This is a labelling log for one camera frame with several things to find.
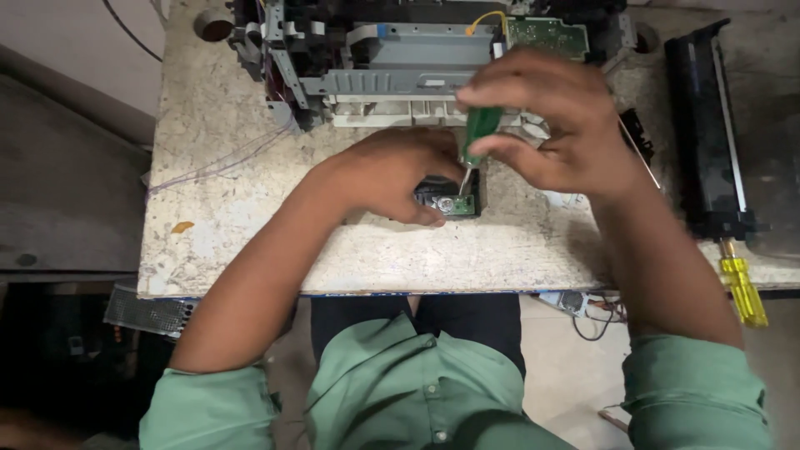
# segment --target workbench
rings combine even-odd
[[[306,172],[375,129],[282,131],[264,87],[224,42],[199,39],[192,22],[222,1],[173,2],[146,208],[138,294],[202,297]],[[738,131],[782,119],[800,91],[800,18],[720,11],[629,8],[662,41],[720,18]],[[676,154],[662,50],[632,54],[609,77],[620,111],[635,106],[654,142],[653,172],[674,198]],[[551,204],[508,167],[489,161],[479,219],[443,228],[366,214],[348,219],[302,285],[306,295],[591,290],[613,287],[597,227],[583,197]],[[717,267],[718,248],[701,243]],[[800,266],[750,254],[760,289],[800,286]]]

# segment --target floor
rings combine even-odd
[[[302,423],[302,400],[314,377],[308,305],[307,299],[301,302],[292,331],[266,356],[270,390],[281,391],[284,405],[274,428],[279,450],[308,448]],[[589,342],[578,336],[563,312],[529,295],[520,295],[520,306],[528,371],[523,407],[528,416],[579,450],[633,448],[624,432],[597,415],[624,396],[620,364],[630,351],[625,326],[612,323],[602,339]],[[800,429],[794,426],[800,419],[800,299],[769,300],[765,309],[770,327],[745,330],[747,355],[768,387],[767,410],[783,450],[800,441]],[[601,326],[578,320],[588,336]],[[619,408],[613,411],[623,418]]]

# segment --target screwdriver handle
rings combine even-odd
[[[750,282],[747,261],[744,258],[723,257],[719,260],[719,267],[734,297],[739,320],[750,328],[769,325],[761,296]]]
[[[466,141],[461,149],[461,163],[464,166],[475,168],[481,163],[482,156],[470,155],[468,151],[470,145],[497,131],[503,111],[501,107],[470,108],[466,116]]]

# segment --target yellow wire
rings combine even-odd
[[[491,15],[495,15],[495,14],[500,16],[500,26],[502,26],[502,32],[503,32],[503,34],[505,34],[506,33],[506,13],[504,13],[502,11],[492,11],[490,13],[486,13],[486,14],[482,15],[477,20],[475,20],[475,22],[472,22],[472,25],[470,25],[470,26],[468,26],[466,28],[466,30],[464,31],[465,34],[467,36],[471,36],[475,32],[475,27],[478,26],[478,23],[481,20],[483,20],[484,18],[487,18],[487,17],[489,17]]]

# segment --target green circuit board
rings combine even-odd
[[[589,53],[584,25],[566,25],[559,18],[508,17],[506,46],[532,46],[575,61]]]
[[[433,198],[434,207],[444,215],[475,214],[475,201],[472,195],[441,195]]]

